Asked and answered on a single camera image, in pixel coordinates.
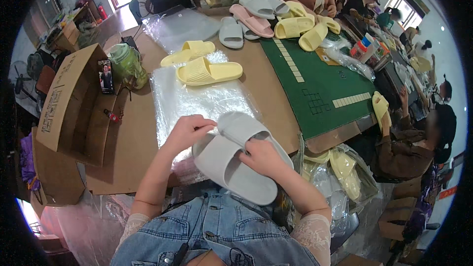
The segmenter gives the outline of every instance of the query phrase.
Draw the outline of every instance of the lace sleeve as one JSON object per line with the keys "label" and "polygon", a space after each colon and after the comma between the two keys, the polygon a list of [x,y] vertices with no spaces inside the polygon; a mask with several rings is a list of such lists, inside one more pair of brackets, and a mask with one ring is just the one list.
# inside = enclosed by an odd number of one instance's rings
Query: lace sleeve
{"label": "lace sleeve", "polygon": [[302,218],[291,233],[293,239],[309,249],[321,266],[330,266],[330,223],[322,215]]}
{"label": "lace sleeve", "polygon": [[129,216],[125,225],[125,231],[123,231],[123,235],[120,238],[120,243],[118,244],[116,250],[121,246],[125,239],[127,239],[133,233],[136,233],[139,228],[143,227],[143,225],[145,225],[145,223],[149,220],[150,218],[143,214],[132,214]]}

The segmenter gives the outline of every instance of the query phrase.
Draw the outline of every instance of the person's left hand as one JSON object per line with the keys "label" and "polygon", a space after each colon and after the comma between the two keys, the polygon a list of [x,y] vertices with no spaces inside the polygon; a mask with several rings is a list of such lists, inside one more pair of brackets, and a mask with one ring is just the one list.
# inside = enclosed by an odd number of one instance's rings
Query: person's left hand
{"label": "person's left hand", "polygon": [[337,7],[334,5],[329,5],[327,8],[328,14],[327,16],[333,18],[335,15],[337,15]]}
{"label": "person's left hand", "polygon": [[181,151],[202,139],[206,133],[216,126],[215,121],[205,119],[200,114],[182,116],[169,134],[163,147],[166,146],[174,156],[178,155]]}

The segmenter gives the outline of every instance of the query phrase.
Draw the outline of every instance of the window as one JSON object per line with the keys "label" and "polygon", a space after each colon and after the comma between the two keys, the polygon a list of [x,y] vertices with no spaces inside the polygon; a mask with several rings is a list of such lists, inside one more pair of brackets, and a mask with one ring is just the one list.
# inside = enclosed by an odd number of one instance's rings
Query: window
{"label": "window", "polygon": [[416,9],[409,4],[408,0],[390,0],[386,7],[397,8],[403,14],[401,26],[406,29],[408,27],[417,27],[422,22],[423,15],[417,13]]}

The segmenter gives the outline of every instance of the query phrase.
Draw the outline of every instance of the fire extinguisher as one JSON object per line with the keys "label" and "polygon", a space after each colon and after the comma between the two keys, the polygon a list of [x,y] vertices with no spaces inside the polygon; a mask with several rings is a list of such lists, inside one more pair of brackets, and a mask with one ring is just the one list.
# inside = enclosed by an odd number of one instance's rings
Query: fire extinguisher
{"label": "fire extinguisher", "polygon": [[98,4],[97,10],[98,10],[98,13],[100,14],[100,17],[102,18],[102,20],[105,20],[106,18],[108,18],[105,10],[103,9],[102,3]]}

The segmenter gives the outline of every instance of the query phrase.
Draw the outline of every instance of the clear plastic sheet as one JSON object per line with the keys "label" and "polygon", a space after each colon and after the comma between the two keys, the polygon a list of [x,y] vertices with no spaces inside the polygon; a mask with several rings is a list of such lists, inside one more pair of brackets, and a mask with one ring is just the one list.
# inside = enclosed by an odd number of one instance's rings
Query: clear plastic sheet
{"label": "clear plastic sheet", "polygon": [[352,58],[351,56],[347,56],[336,47],[324,49],[324,51],[329,56],[329,58],[337,61],[340,65],[366,77],[371,82],[374,82],[375,72],[368,65],[363,64],[362,62]]}
{"label": "clear plastic sheet", "polygon": [[188,40],[207,40],[220,30],[220,22],[181,5],[143,20],[144,32],[168,54]]}
{"label": "clear plastic sheet", "polygon": [[[211,63],[228,62],[221,51],[207,56]],[[239,80],[214,83],[206,86],[187,86],[175,76],[176,66],[162,67],[150,77],[151,91],[156,108],[157,142],[161,147],[181,116],[201,114],[218,120],[226,112],[238,111],[258,119],[251,96]],[[194,165],[191,148],[174,158],[171,170],[184,185],[206,180]]]}

